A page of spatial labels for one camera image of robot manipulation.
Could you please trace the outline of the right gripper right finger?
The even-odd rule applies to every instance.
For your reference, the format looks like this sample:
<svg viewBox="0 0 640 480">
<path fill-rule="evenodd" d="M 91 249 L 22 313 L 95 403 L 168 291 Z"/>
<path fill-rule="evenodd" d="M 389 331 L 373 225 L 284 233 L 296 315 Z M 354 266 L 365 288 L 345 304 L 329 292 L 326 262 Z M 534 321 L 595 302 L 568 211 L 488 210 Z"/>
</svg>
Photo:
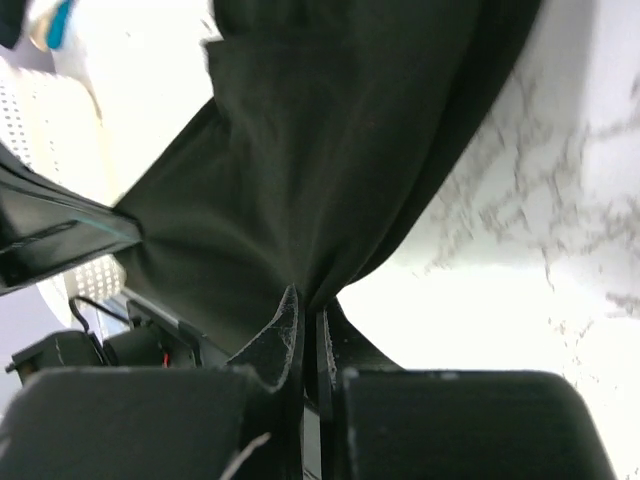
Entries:
<svg viewBox="0 0 640 480">
<path fill-rule="evenodd" d="M 339 438 L 339 429 L 346 424 L 338 408 L 341 374 L 347 368 L 393 371 L 400 366 L 348 321 L 337 299 L 316 316 L 315 341 L 314 400 L 320 420 L 322 477 L 347 479 L 348 448 Z"/>
</svg>

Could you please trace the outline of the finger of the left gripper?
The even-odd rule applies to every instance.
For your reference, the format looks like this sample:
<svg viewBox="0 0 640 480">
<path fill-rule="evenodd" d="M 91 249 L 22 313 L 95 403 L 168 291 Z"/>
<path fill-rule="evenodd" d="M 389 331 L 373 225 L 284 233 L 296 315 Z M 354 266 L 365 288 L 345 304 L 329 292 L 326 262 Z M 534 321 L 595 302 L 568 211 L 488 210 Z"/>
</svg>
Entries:
<svg viewBox="0 0 640 480">
<path fill-rule="evenodd" d="M 141 241 L 137 223 L 75 194 L 1 149 L 1 293 Z"/>
</svg>

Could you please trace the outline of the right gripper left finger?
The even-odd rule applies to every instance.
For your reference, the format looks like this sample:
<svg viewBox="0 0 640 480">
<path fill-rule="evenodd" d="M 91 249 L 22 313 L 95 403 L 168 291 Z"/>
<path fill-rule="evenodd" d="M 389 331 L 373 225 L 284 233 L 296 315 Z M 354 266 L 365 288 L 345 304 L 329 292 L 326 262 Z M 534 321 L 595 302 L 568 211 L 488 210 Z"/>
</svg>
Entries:
<svg viewBox="0 0 640 480">
<path fill-rule="evenodd" d="M 226 479 L 303 477 L 305 311 L 293 286 L 272 320 L 228 362 L 247 378 L 239 452 Z"/>
</svg>

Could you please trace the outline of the black printed t shirt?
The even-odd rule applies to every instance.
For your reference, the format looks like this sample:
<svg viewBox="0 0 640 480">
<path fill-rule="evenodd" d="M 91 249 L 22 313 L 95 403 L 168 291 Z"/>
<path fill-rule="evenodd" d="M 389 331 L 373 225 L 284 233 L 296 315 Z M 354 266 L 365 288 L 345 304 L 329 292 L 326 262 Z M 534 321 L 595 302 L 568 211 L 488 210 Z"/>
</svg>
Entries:
<svg viewBox="0 0 640 480">
<path fill-rule="evenodd" d="M 399 246 L 487 115 L 536 1 L 217 1 L 214 95 L 117 210 L 118 262 L 227 353 Z"/>
</svg>

